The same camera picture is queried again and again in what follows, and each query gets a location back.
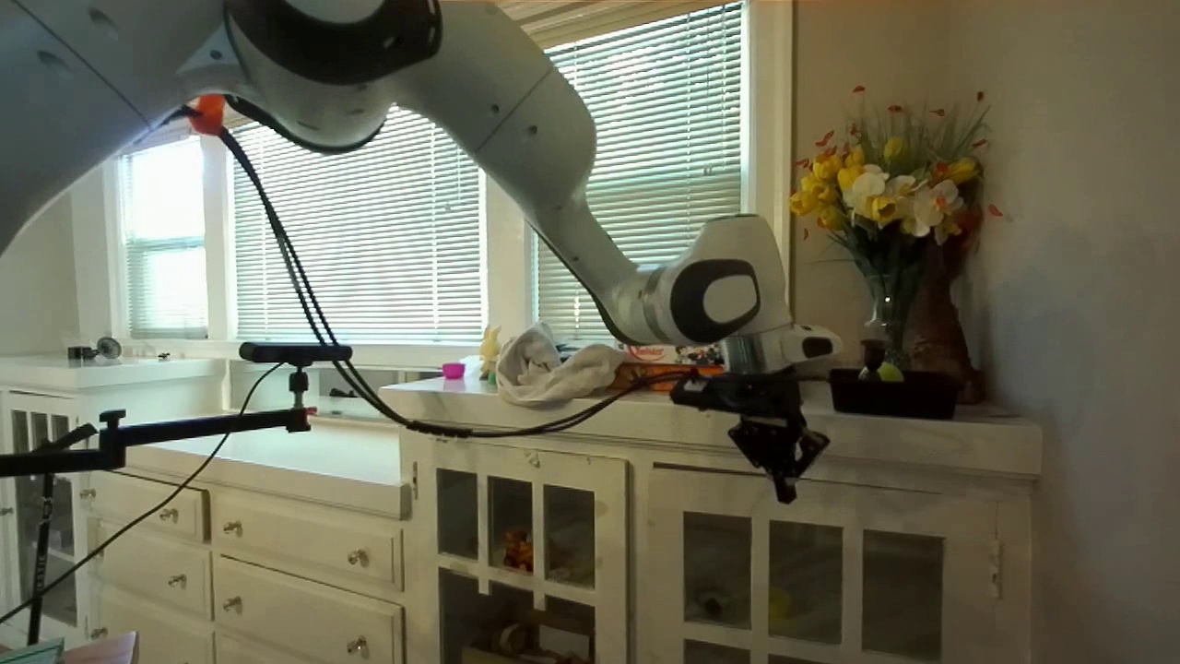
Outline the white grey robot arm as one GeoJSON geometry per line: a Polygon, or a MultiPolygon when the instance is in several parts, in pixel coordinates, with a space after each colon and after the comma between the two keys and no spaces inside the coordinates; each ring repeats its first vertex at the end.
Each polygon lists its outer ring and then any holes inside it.
{"type": "Polygon", "coordinates": [[[341,156],[396,107],[436,121],[513,197],[625,344],[715,344],[728,374],[675,400],[738,417],[730,439],[781,497],[821,455],[794,370],[835,336],[786,308],[757,213],[715,217],[670,265],[636,265],[595,223],[595,118],[491,0],[0,0],[0,249],[103,158],[203,97],[341,156]]]}

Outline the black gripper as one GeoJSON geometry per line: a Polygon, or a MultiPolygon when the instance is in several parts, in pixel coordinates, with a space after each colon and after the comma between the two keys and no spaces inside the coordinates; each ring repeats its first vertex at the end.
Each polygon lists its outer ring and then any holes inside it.
{"type": "Polygon", "coordinates": [[[831,439],[800,413],[788,370],[767,375],[687,375],[670,386],[679,405],[733,413],[730,442],[772,475],[781,506],[798,502],[798,480],[821,456],[831,439]]]}

